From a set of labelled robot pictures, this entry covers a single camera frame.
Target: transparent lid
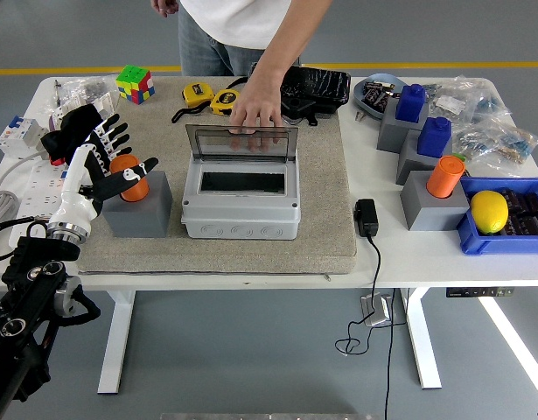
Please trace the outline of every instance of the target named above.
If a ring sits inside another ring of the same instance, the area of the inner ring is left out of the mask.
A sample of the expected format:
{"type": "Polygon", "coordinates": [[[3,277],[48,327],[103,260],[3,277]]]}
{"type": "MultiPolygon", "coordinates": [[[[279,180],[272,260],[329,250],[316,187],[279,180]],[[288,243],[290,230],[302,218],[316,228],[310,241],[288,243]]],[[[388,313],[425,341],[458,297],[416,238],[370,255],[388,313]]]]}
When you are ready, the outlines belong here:
{"type": "Polygon", "coordinates": [[[297,128],[187,124],[195,160],[289,162],[296,160],[297,128]]]}

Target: white t-shirt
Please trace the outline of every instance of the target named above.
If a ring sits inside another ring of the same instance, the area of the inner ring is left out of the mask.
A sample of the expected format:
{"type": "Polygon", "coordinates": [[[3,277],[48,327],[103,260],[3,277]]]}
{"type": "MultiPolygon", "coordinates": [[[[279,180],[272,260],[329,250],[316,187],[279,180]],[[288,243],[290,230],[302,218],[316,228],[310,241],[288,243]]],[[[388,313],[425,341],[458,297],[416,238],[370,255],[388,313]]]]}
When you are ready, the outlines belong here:
{"type": "Polygon", "coordinates": [[[263,50],[291,0],[180,0],[200,28],[222,44],[263,50]]]}

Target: electrical wire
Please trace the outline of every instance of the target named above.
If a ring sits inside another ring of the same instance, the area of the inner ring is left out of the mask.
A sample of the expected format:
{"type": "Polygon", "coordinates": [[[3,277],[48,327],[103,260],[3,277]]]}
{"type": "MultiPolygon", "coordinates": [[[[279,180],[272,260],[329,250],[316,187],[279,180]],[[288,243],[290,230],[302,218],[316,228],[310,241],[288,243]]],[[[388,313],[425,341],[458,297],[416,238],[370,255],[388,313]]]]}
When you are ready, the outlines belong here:
{"type": "MultiPolygon", "coordinates": [[[[14,171],[16,168],[18,168],[21,164],[32,160],[33,158],[36,158],[37,156],[42,156],[46,154],[46,151],[40,151],[38,153],[33,153],[32,155],[28,157],[24,157],[20,160],[18,160],[15,164],[13,164],[10,168],[6,170],[5,173],[2,174],[0,177],[0,188],[4,182],[4,179],[10,175],[12,171],[14,171]]],[[[12,219],[19,208],[19,200],[17,199],[16,194],[10,191],[1,190],[0,189],[0,222],[2,221],[8,221],[12,219]]]]}
{"type": "Polygon", "coordinates": [[[393,289],[393,297],[391,298],[391,328],[390,328],[390,340],[389,340],[389,351],[388,351],[388,382],[387,382],[387,391],[385,393],[385,420],[388,420],[388,405],[389,405],[389,390],[391,384],[391,353],[393,351],[393,330],[395,326],[395,311],[393,311],[393,303],[395,302],[395,291],[393,289]]]}
{"type": "MultiPolygon", "coordinates": [[[[21,164],[28,162],[38,156],[43,156],[46,154],[45,150],[42,150],[38,153],[33,153],[28,157],[24,157],[18,160],[10,168],[8,168],[0,177],[0,188],[4,182],[4,179],[12,173],[16,168],[21,164]]],[[[15,225],[22,223],[28,223],[30,221],[35,221],[35,217],[27,217],[22,219],[11,220],[16,216],[17,210],[19,209],[19,199],[17,199],[16,194],[10,191],[0,189],[0,231],[15,225]]],[[[10,252],[6,255],[0,255],[0,261],[5,260],[6,258],[12,256],[13,252],[10,252]]]]}
{"type": "MultiPolygon", "coordinates": [[[[381,253],[380,253],[379,249],[375,245],[374,240],[372,239],[372,236],[370,234],[368,234],[368,232],[366,232],[366,238],[367,238],[368,242],[370,243],[370,245],[375,249],[375,252],[377,253],[377,257],[378,257],[377,267],[375,269],[374,280],[372,282],[372,293],[371,293],[371,297],[370,297],[371,298],[372,310],[361,321],[350,321],[348,323],[348,328],[347,328],[348,338],[347,339],[338,339],[337,341],[335,341],[335,348],[339,352],[344,354],[344,355],[362,355],[362,354],[365,354],[365,353],[367,353],[367,351],[370,348],[370,337],[372,336],[372,331],[374,329],[379,329],[379,328],[389,328],[390,340],[389,340],[389,349],[388,349],[387,390],[386,390],[386,394],[385,394],[385,409],[384,409],[385,420],[388,420],[389,393],[390,393],[390,389],[391,389],[391,354],[393,352],[393,331],[394,331],[394,328],[396,326],[404,326],[404,325],[406,325],[407,320],[405,319],[405,321],[400,323],[400,324],[395,323],[394,303],[395,303],[396,289],[393,289],[392,298],[391,298],[391,314],[390,314],[391,324],[390,325],[382,325],[382,326],[372,326],[370,328],[370,331],[369,331],[368,335],[367,335],[366,348],[361,352],[357,352],[357,353],[353,352],[353,349],[355,347],[359,346],[361,343],[360,343],[359,339],[355,339],[355,338],[352,337],[352,335],[350,333],[350,328],[351,328],[352,325],[360,325],[360,324],[362,324],[364,321],[366,321],[366,319],[368,319],[372,315],[374,315],[374,313],[375,313],[375,308],[374,308],[375,284],[377,282],[377,276],[380,273],[380,267],[381,267],[381,253]],[[344,350],[339,347],[339,344],[343,343],[343,342],[346,342],[346,346],[345,346],[344,350]]],[[[410,300],[410,289],[408,289],[408,293],[407,293],[407,311],[409,309],[409,300],[410,300]]]]}
{"type": "Polygon", "coordinates": [[[360,355],[364,354],[365,352],[367,352],[367,350],[369,349],[369,335],[372,333],[372,330],[370,330],[370,333],[368,334],[368,337],[367,337],[367,348],[366,348],[366,350],[364,350],[361,353],[354,353],[353,352],[353,349],[360,345],[360,340],[353,338],[352,334],[350,334],[350,328],[353,325],[359,326],[364,321],[366,321],[368,318],[370,318],[372,315],[375,314],[375,308],[374,308],[375,283],[377,282],[377,276],[380,274],[381,253],[378,250],[378,248],[375,246],[374,240],[372,240],[371,235],[367,236],[367,240],[370,242],[370,245],[372,245],[374,247],[375,252],[377,253],[377,267],[375,269],[374,280],[372,282],[372,296],[370,297],[370,305],[372,306],[372,310],[362,320],[360,320],[360,321],[350,321],[348,323],[348,327],[347,327],[348,338],[347,339],[338,339],[337,341],[335,341],[335,348],[339,352],[344,354],[345,356],[347,356],[347,355],[360,356],[360,355]],[[343,350],[342,348],[339,347],[339,344],[344,343],[344,342],[346,342],[346,345],[345,345],[345,348],[343,350]]]}

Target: white table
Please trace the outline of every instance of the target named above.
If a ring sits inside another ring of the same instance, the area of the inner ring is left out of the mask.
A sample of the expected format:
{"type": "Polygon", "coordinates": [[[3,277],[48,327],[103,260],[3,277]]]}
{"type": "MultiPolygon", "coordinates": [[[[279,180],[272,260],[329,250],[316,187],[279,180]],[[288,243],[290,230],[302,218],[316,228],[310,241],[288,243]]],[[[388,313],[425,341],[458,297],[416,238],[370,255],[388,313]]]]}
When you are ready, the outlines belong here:
{"type": "MultiPolygon", "coordinates": [[[[353,78],[352,88],[362,79],[353,78]]],[[[437,79],[403,80],[409,84],[423,84],[437,79]]],[[[50,78],[41,82],[24,114],[27,118],[36,118],[42,126],[48,123],[44,110],[45,103],[52,98],[54,81],[55,78],[50,78]]],[[[398,155],[376,150],[379,122],[370,117],[356,122],[357,110],[351,101],[339,109],[339,119],[352,206],[357,199],[374,199],[379,218],[375,243],[382,254],[382,265],[376,287],[402,290],[422,387],[441,388],[421,304],[426,291],[430,287],[538,286],[538,255],[465,256],[459,247],[457,231],[408,231],[399,195],[402,188],[395,184],[398,155]]],[[[3,159],[0,174],[12,163],[11,159],[3,159]]],[[[3,187],[21,197],[23,182],[30,173],[29,164],[20,166],[14,173],[5,180],[3,187]]],[[[538,177],[538,168],[532,158],[523,173],[538,177]]],[[[488,173],[473,175],[487,176],[488,173]]],[[[3,249],[8,249],[3,237],[0,238],[0,254],[3,249]]],[[[98,392],[114,394],[118,390],[136,291],[368,288],[375,272],[374,250],[364,238],[357,239],[357,250],[356,266],[346,275],[81,276],[86,291],[107,291],[115,300],[98,392]]],[[[5,267],[5,262],[0,263],[0,272],[5,267]]],[[[0,291],[5,291],[1,281],[0,291]]]]}

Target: beige mat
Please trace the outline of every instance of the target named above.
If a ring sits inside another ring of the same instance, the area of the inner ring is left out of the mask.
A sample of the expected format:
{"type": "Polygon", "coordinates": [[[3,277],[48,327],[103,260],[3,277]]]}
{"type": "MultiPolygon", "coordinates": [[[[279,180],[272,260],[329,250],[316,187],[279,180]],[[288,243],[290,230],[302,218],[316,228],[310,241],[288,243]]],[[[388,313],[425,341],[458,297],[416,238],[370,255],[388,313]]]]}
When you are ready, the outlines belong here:
{"type": "Polygon", "coordinates": [[[205,81],[222,89],[233,78],[153,77],[156,93],[141,105],[121,98],[118,112],[129,124],[133,154],[141,160],[157,157],[173,195],[168,237],[115,238],[103,216],[92,222],[81,246],[80,272],[92,273],[347,273],[355,264],[356,243],[345,159],[336,115],[319,119],[317,127],[298,124],[302,220],[294,241],[199,240],[187,236],[181,224],[181,199],[191,147],[186,123],[228,125],[225,116],[209,108],[184,115],[171,124],[185,103],[183,87],[205,81]]]}

